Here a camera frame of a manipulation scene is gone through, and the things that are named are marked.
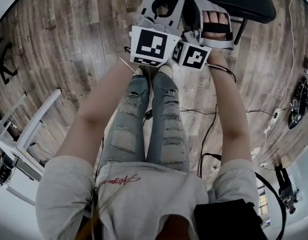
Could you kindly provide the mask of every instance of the wrist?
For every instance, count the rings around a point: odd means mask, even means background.
[[[125,52],[125,53],[123,53],[120,57],[121,57],[121,59],[122,59],[123,61],[125,61],[134,71],[136,71],[136,70],[138,69],[138,67],[139,67],[138,64],[133,63],[133,62],[130,62],[131,56],[130,56],[129,53]]]
[[[213,49],[207,58],[207,63],[227,69],[229,67],[221,49]]]

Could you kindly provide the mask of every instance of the sleeve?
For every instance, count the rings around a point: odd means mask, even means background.
[[[36,217],[45,240],[75,239],[95,187],[93,168],[74,156],[51,159],[36,194]]]
[[[212,186],[215,202],[243,199],[252,202],[259,210],[259,192],[252,163],[245,159],[235,159],[223,164]]]

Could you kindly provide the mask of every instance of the leg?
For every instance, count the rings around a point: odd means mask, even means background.
[[[290,177],[289,177],[288,172],[286,171],[286,169],[283,168],[281,171],[282,171],[282,174],[283,174],[285,186],[287,187],[289,185],[292,185]]]
[[[188,173],[190,158],[178,88],[169,76],[158,72],[153,90],[153,127],[146,161]]]
[[[145,161],[143,117],[148,105],[148,81],[142,75],[135,75],[110,126],[100,158],[100,166],[114,161]]]

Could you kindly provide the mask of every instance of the white t-shirt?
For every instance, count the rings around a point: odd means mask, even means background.
[[[198,239],[196,205],[244,199],[258,210],[256,177],[247,160],[222,165],[207,192],[196,175],[147,162],[108,163],[95,184],[88,162],[59,156],[46,164],[36,196],[37,222],[44,239],[76,237],[95,186],[104,240],[154,240],[170,214],[186,218],[190,239]]]

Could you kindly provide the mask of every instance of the bracelet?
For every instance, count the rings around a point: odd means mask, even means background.
[[[213,64],[205,64],[205,65],[212,68],[212,69],[223,70],[223,71],[229,73],[234,78],[234,81],[236,83],[236,77],[235,77],[234,73],[232,71],[230,71],[228,68],[223,67],[223,66],[219,66],[219,65],[213,65]]]
[[[137,73],[135,72],[135,70],[124,60],[122,59],[122,57],[118,57],[126,66],[128,66],[128,68],[135,74],[137,75]]]

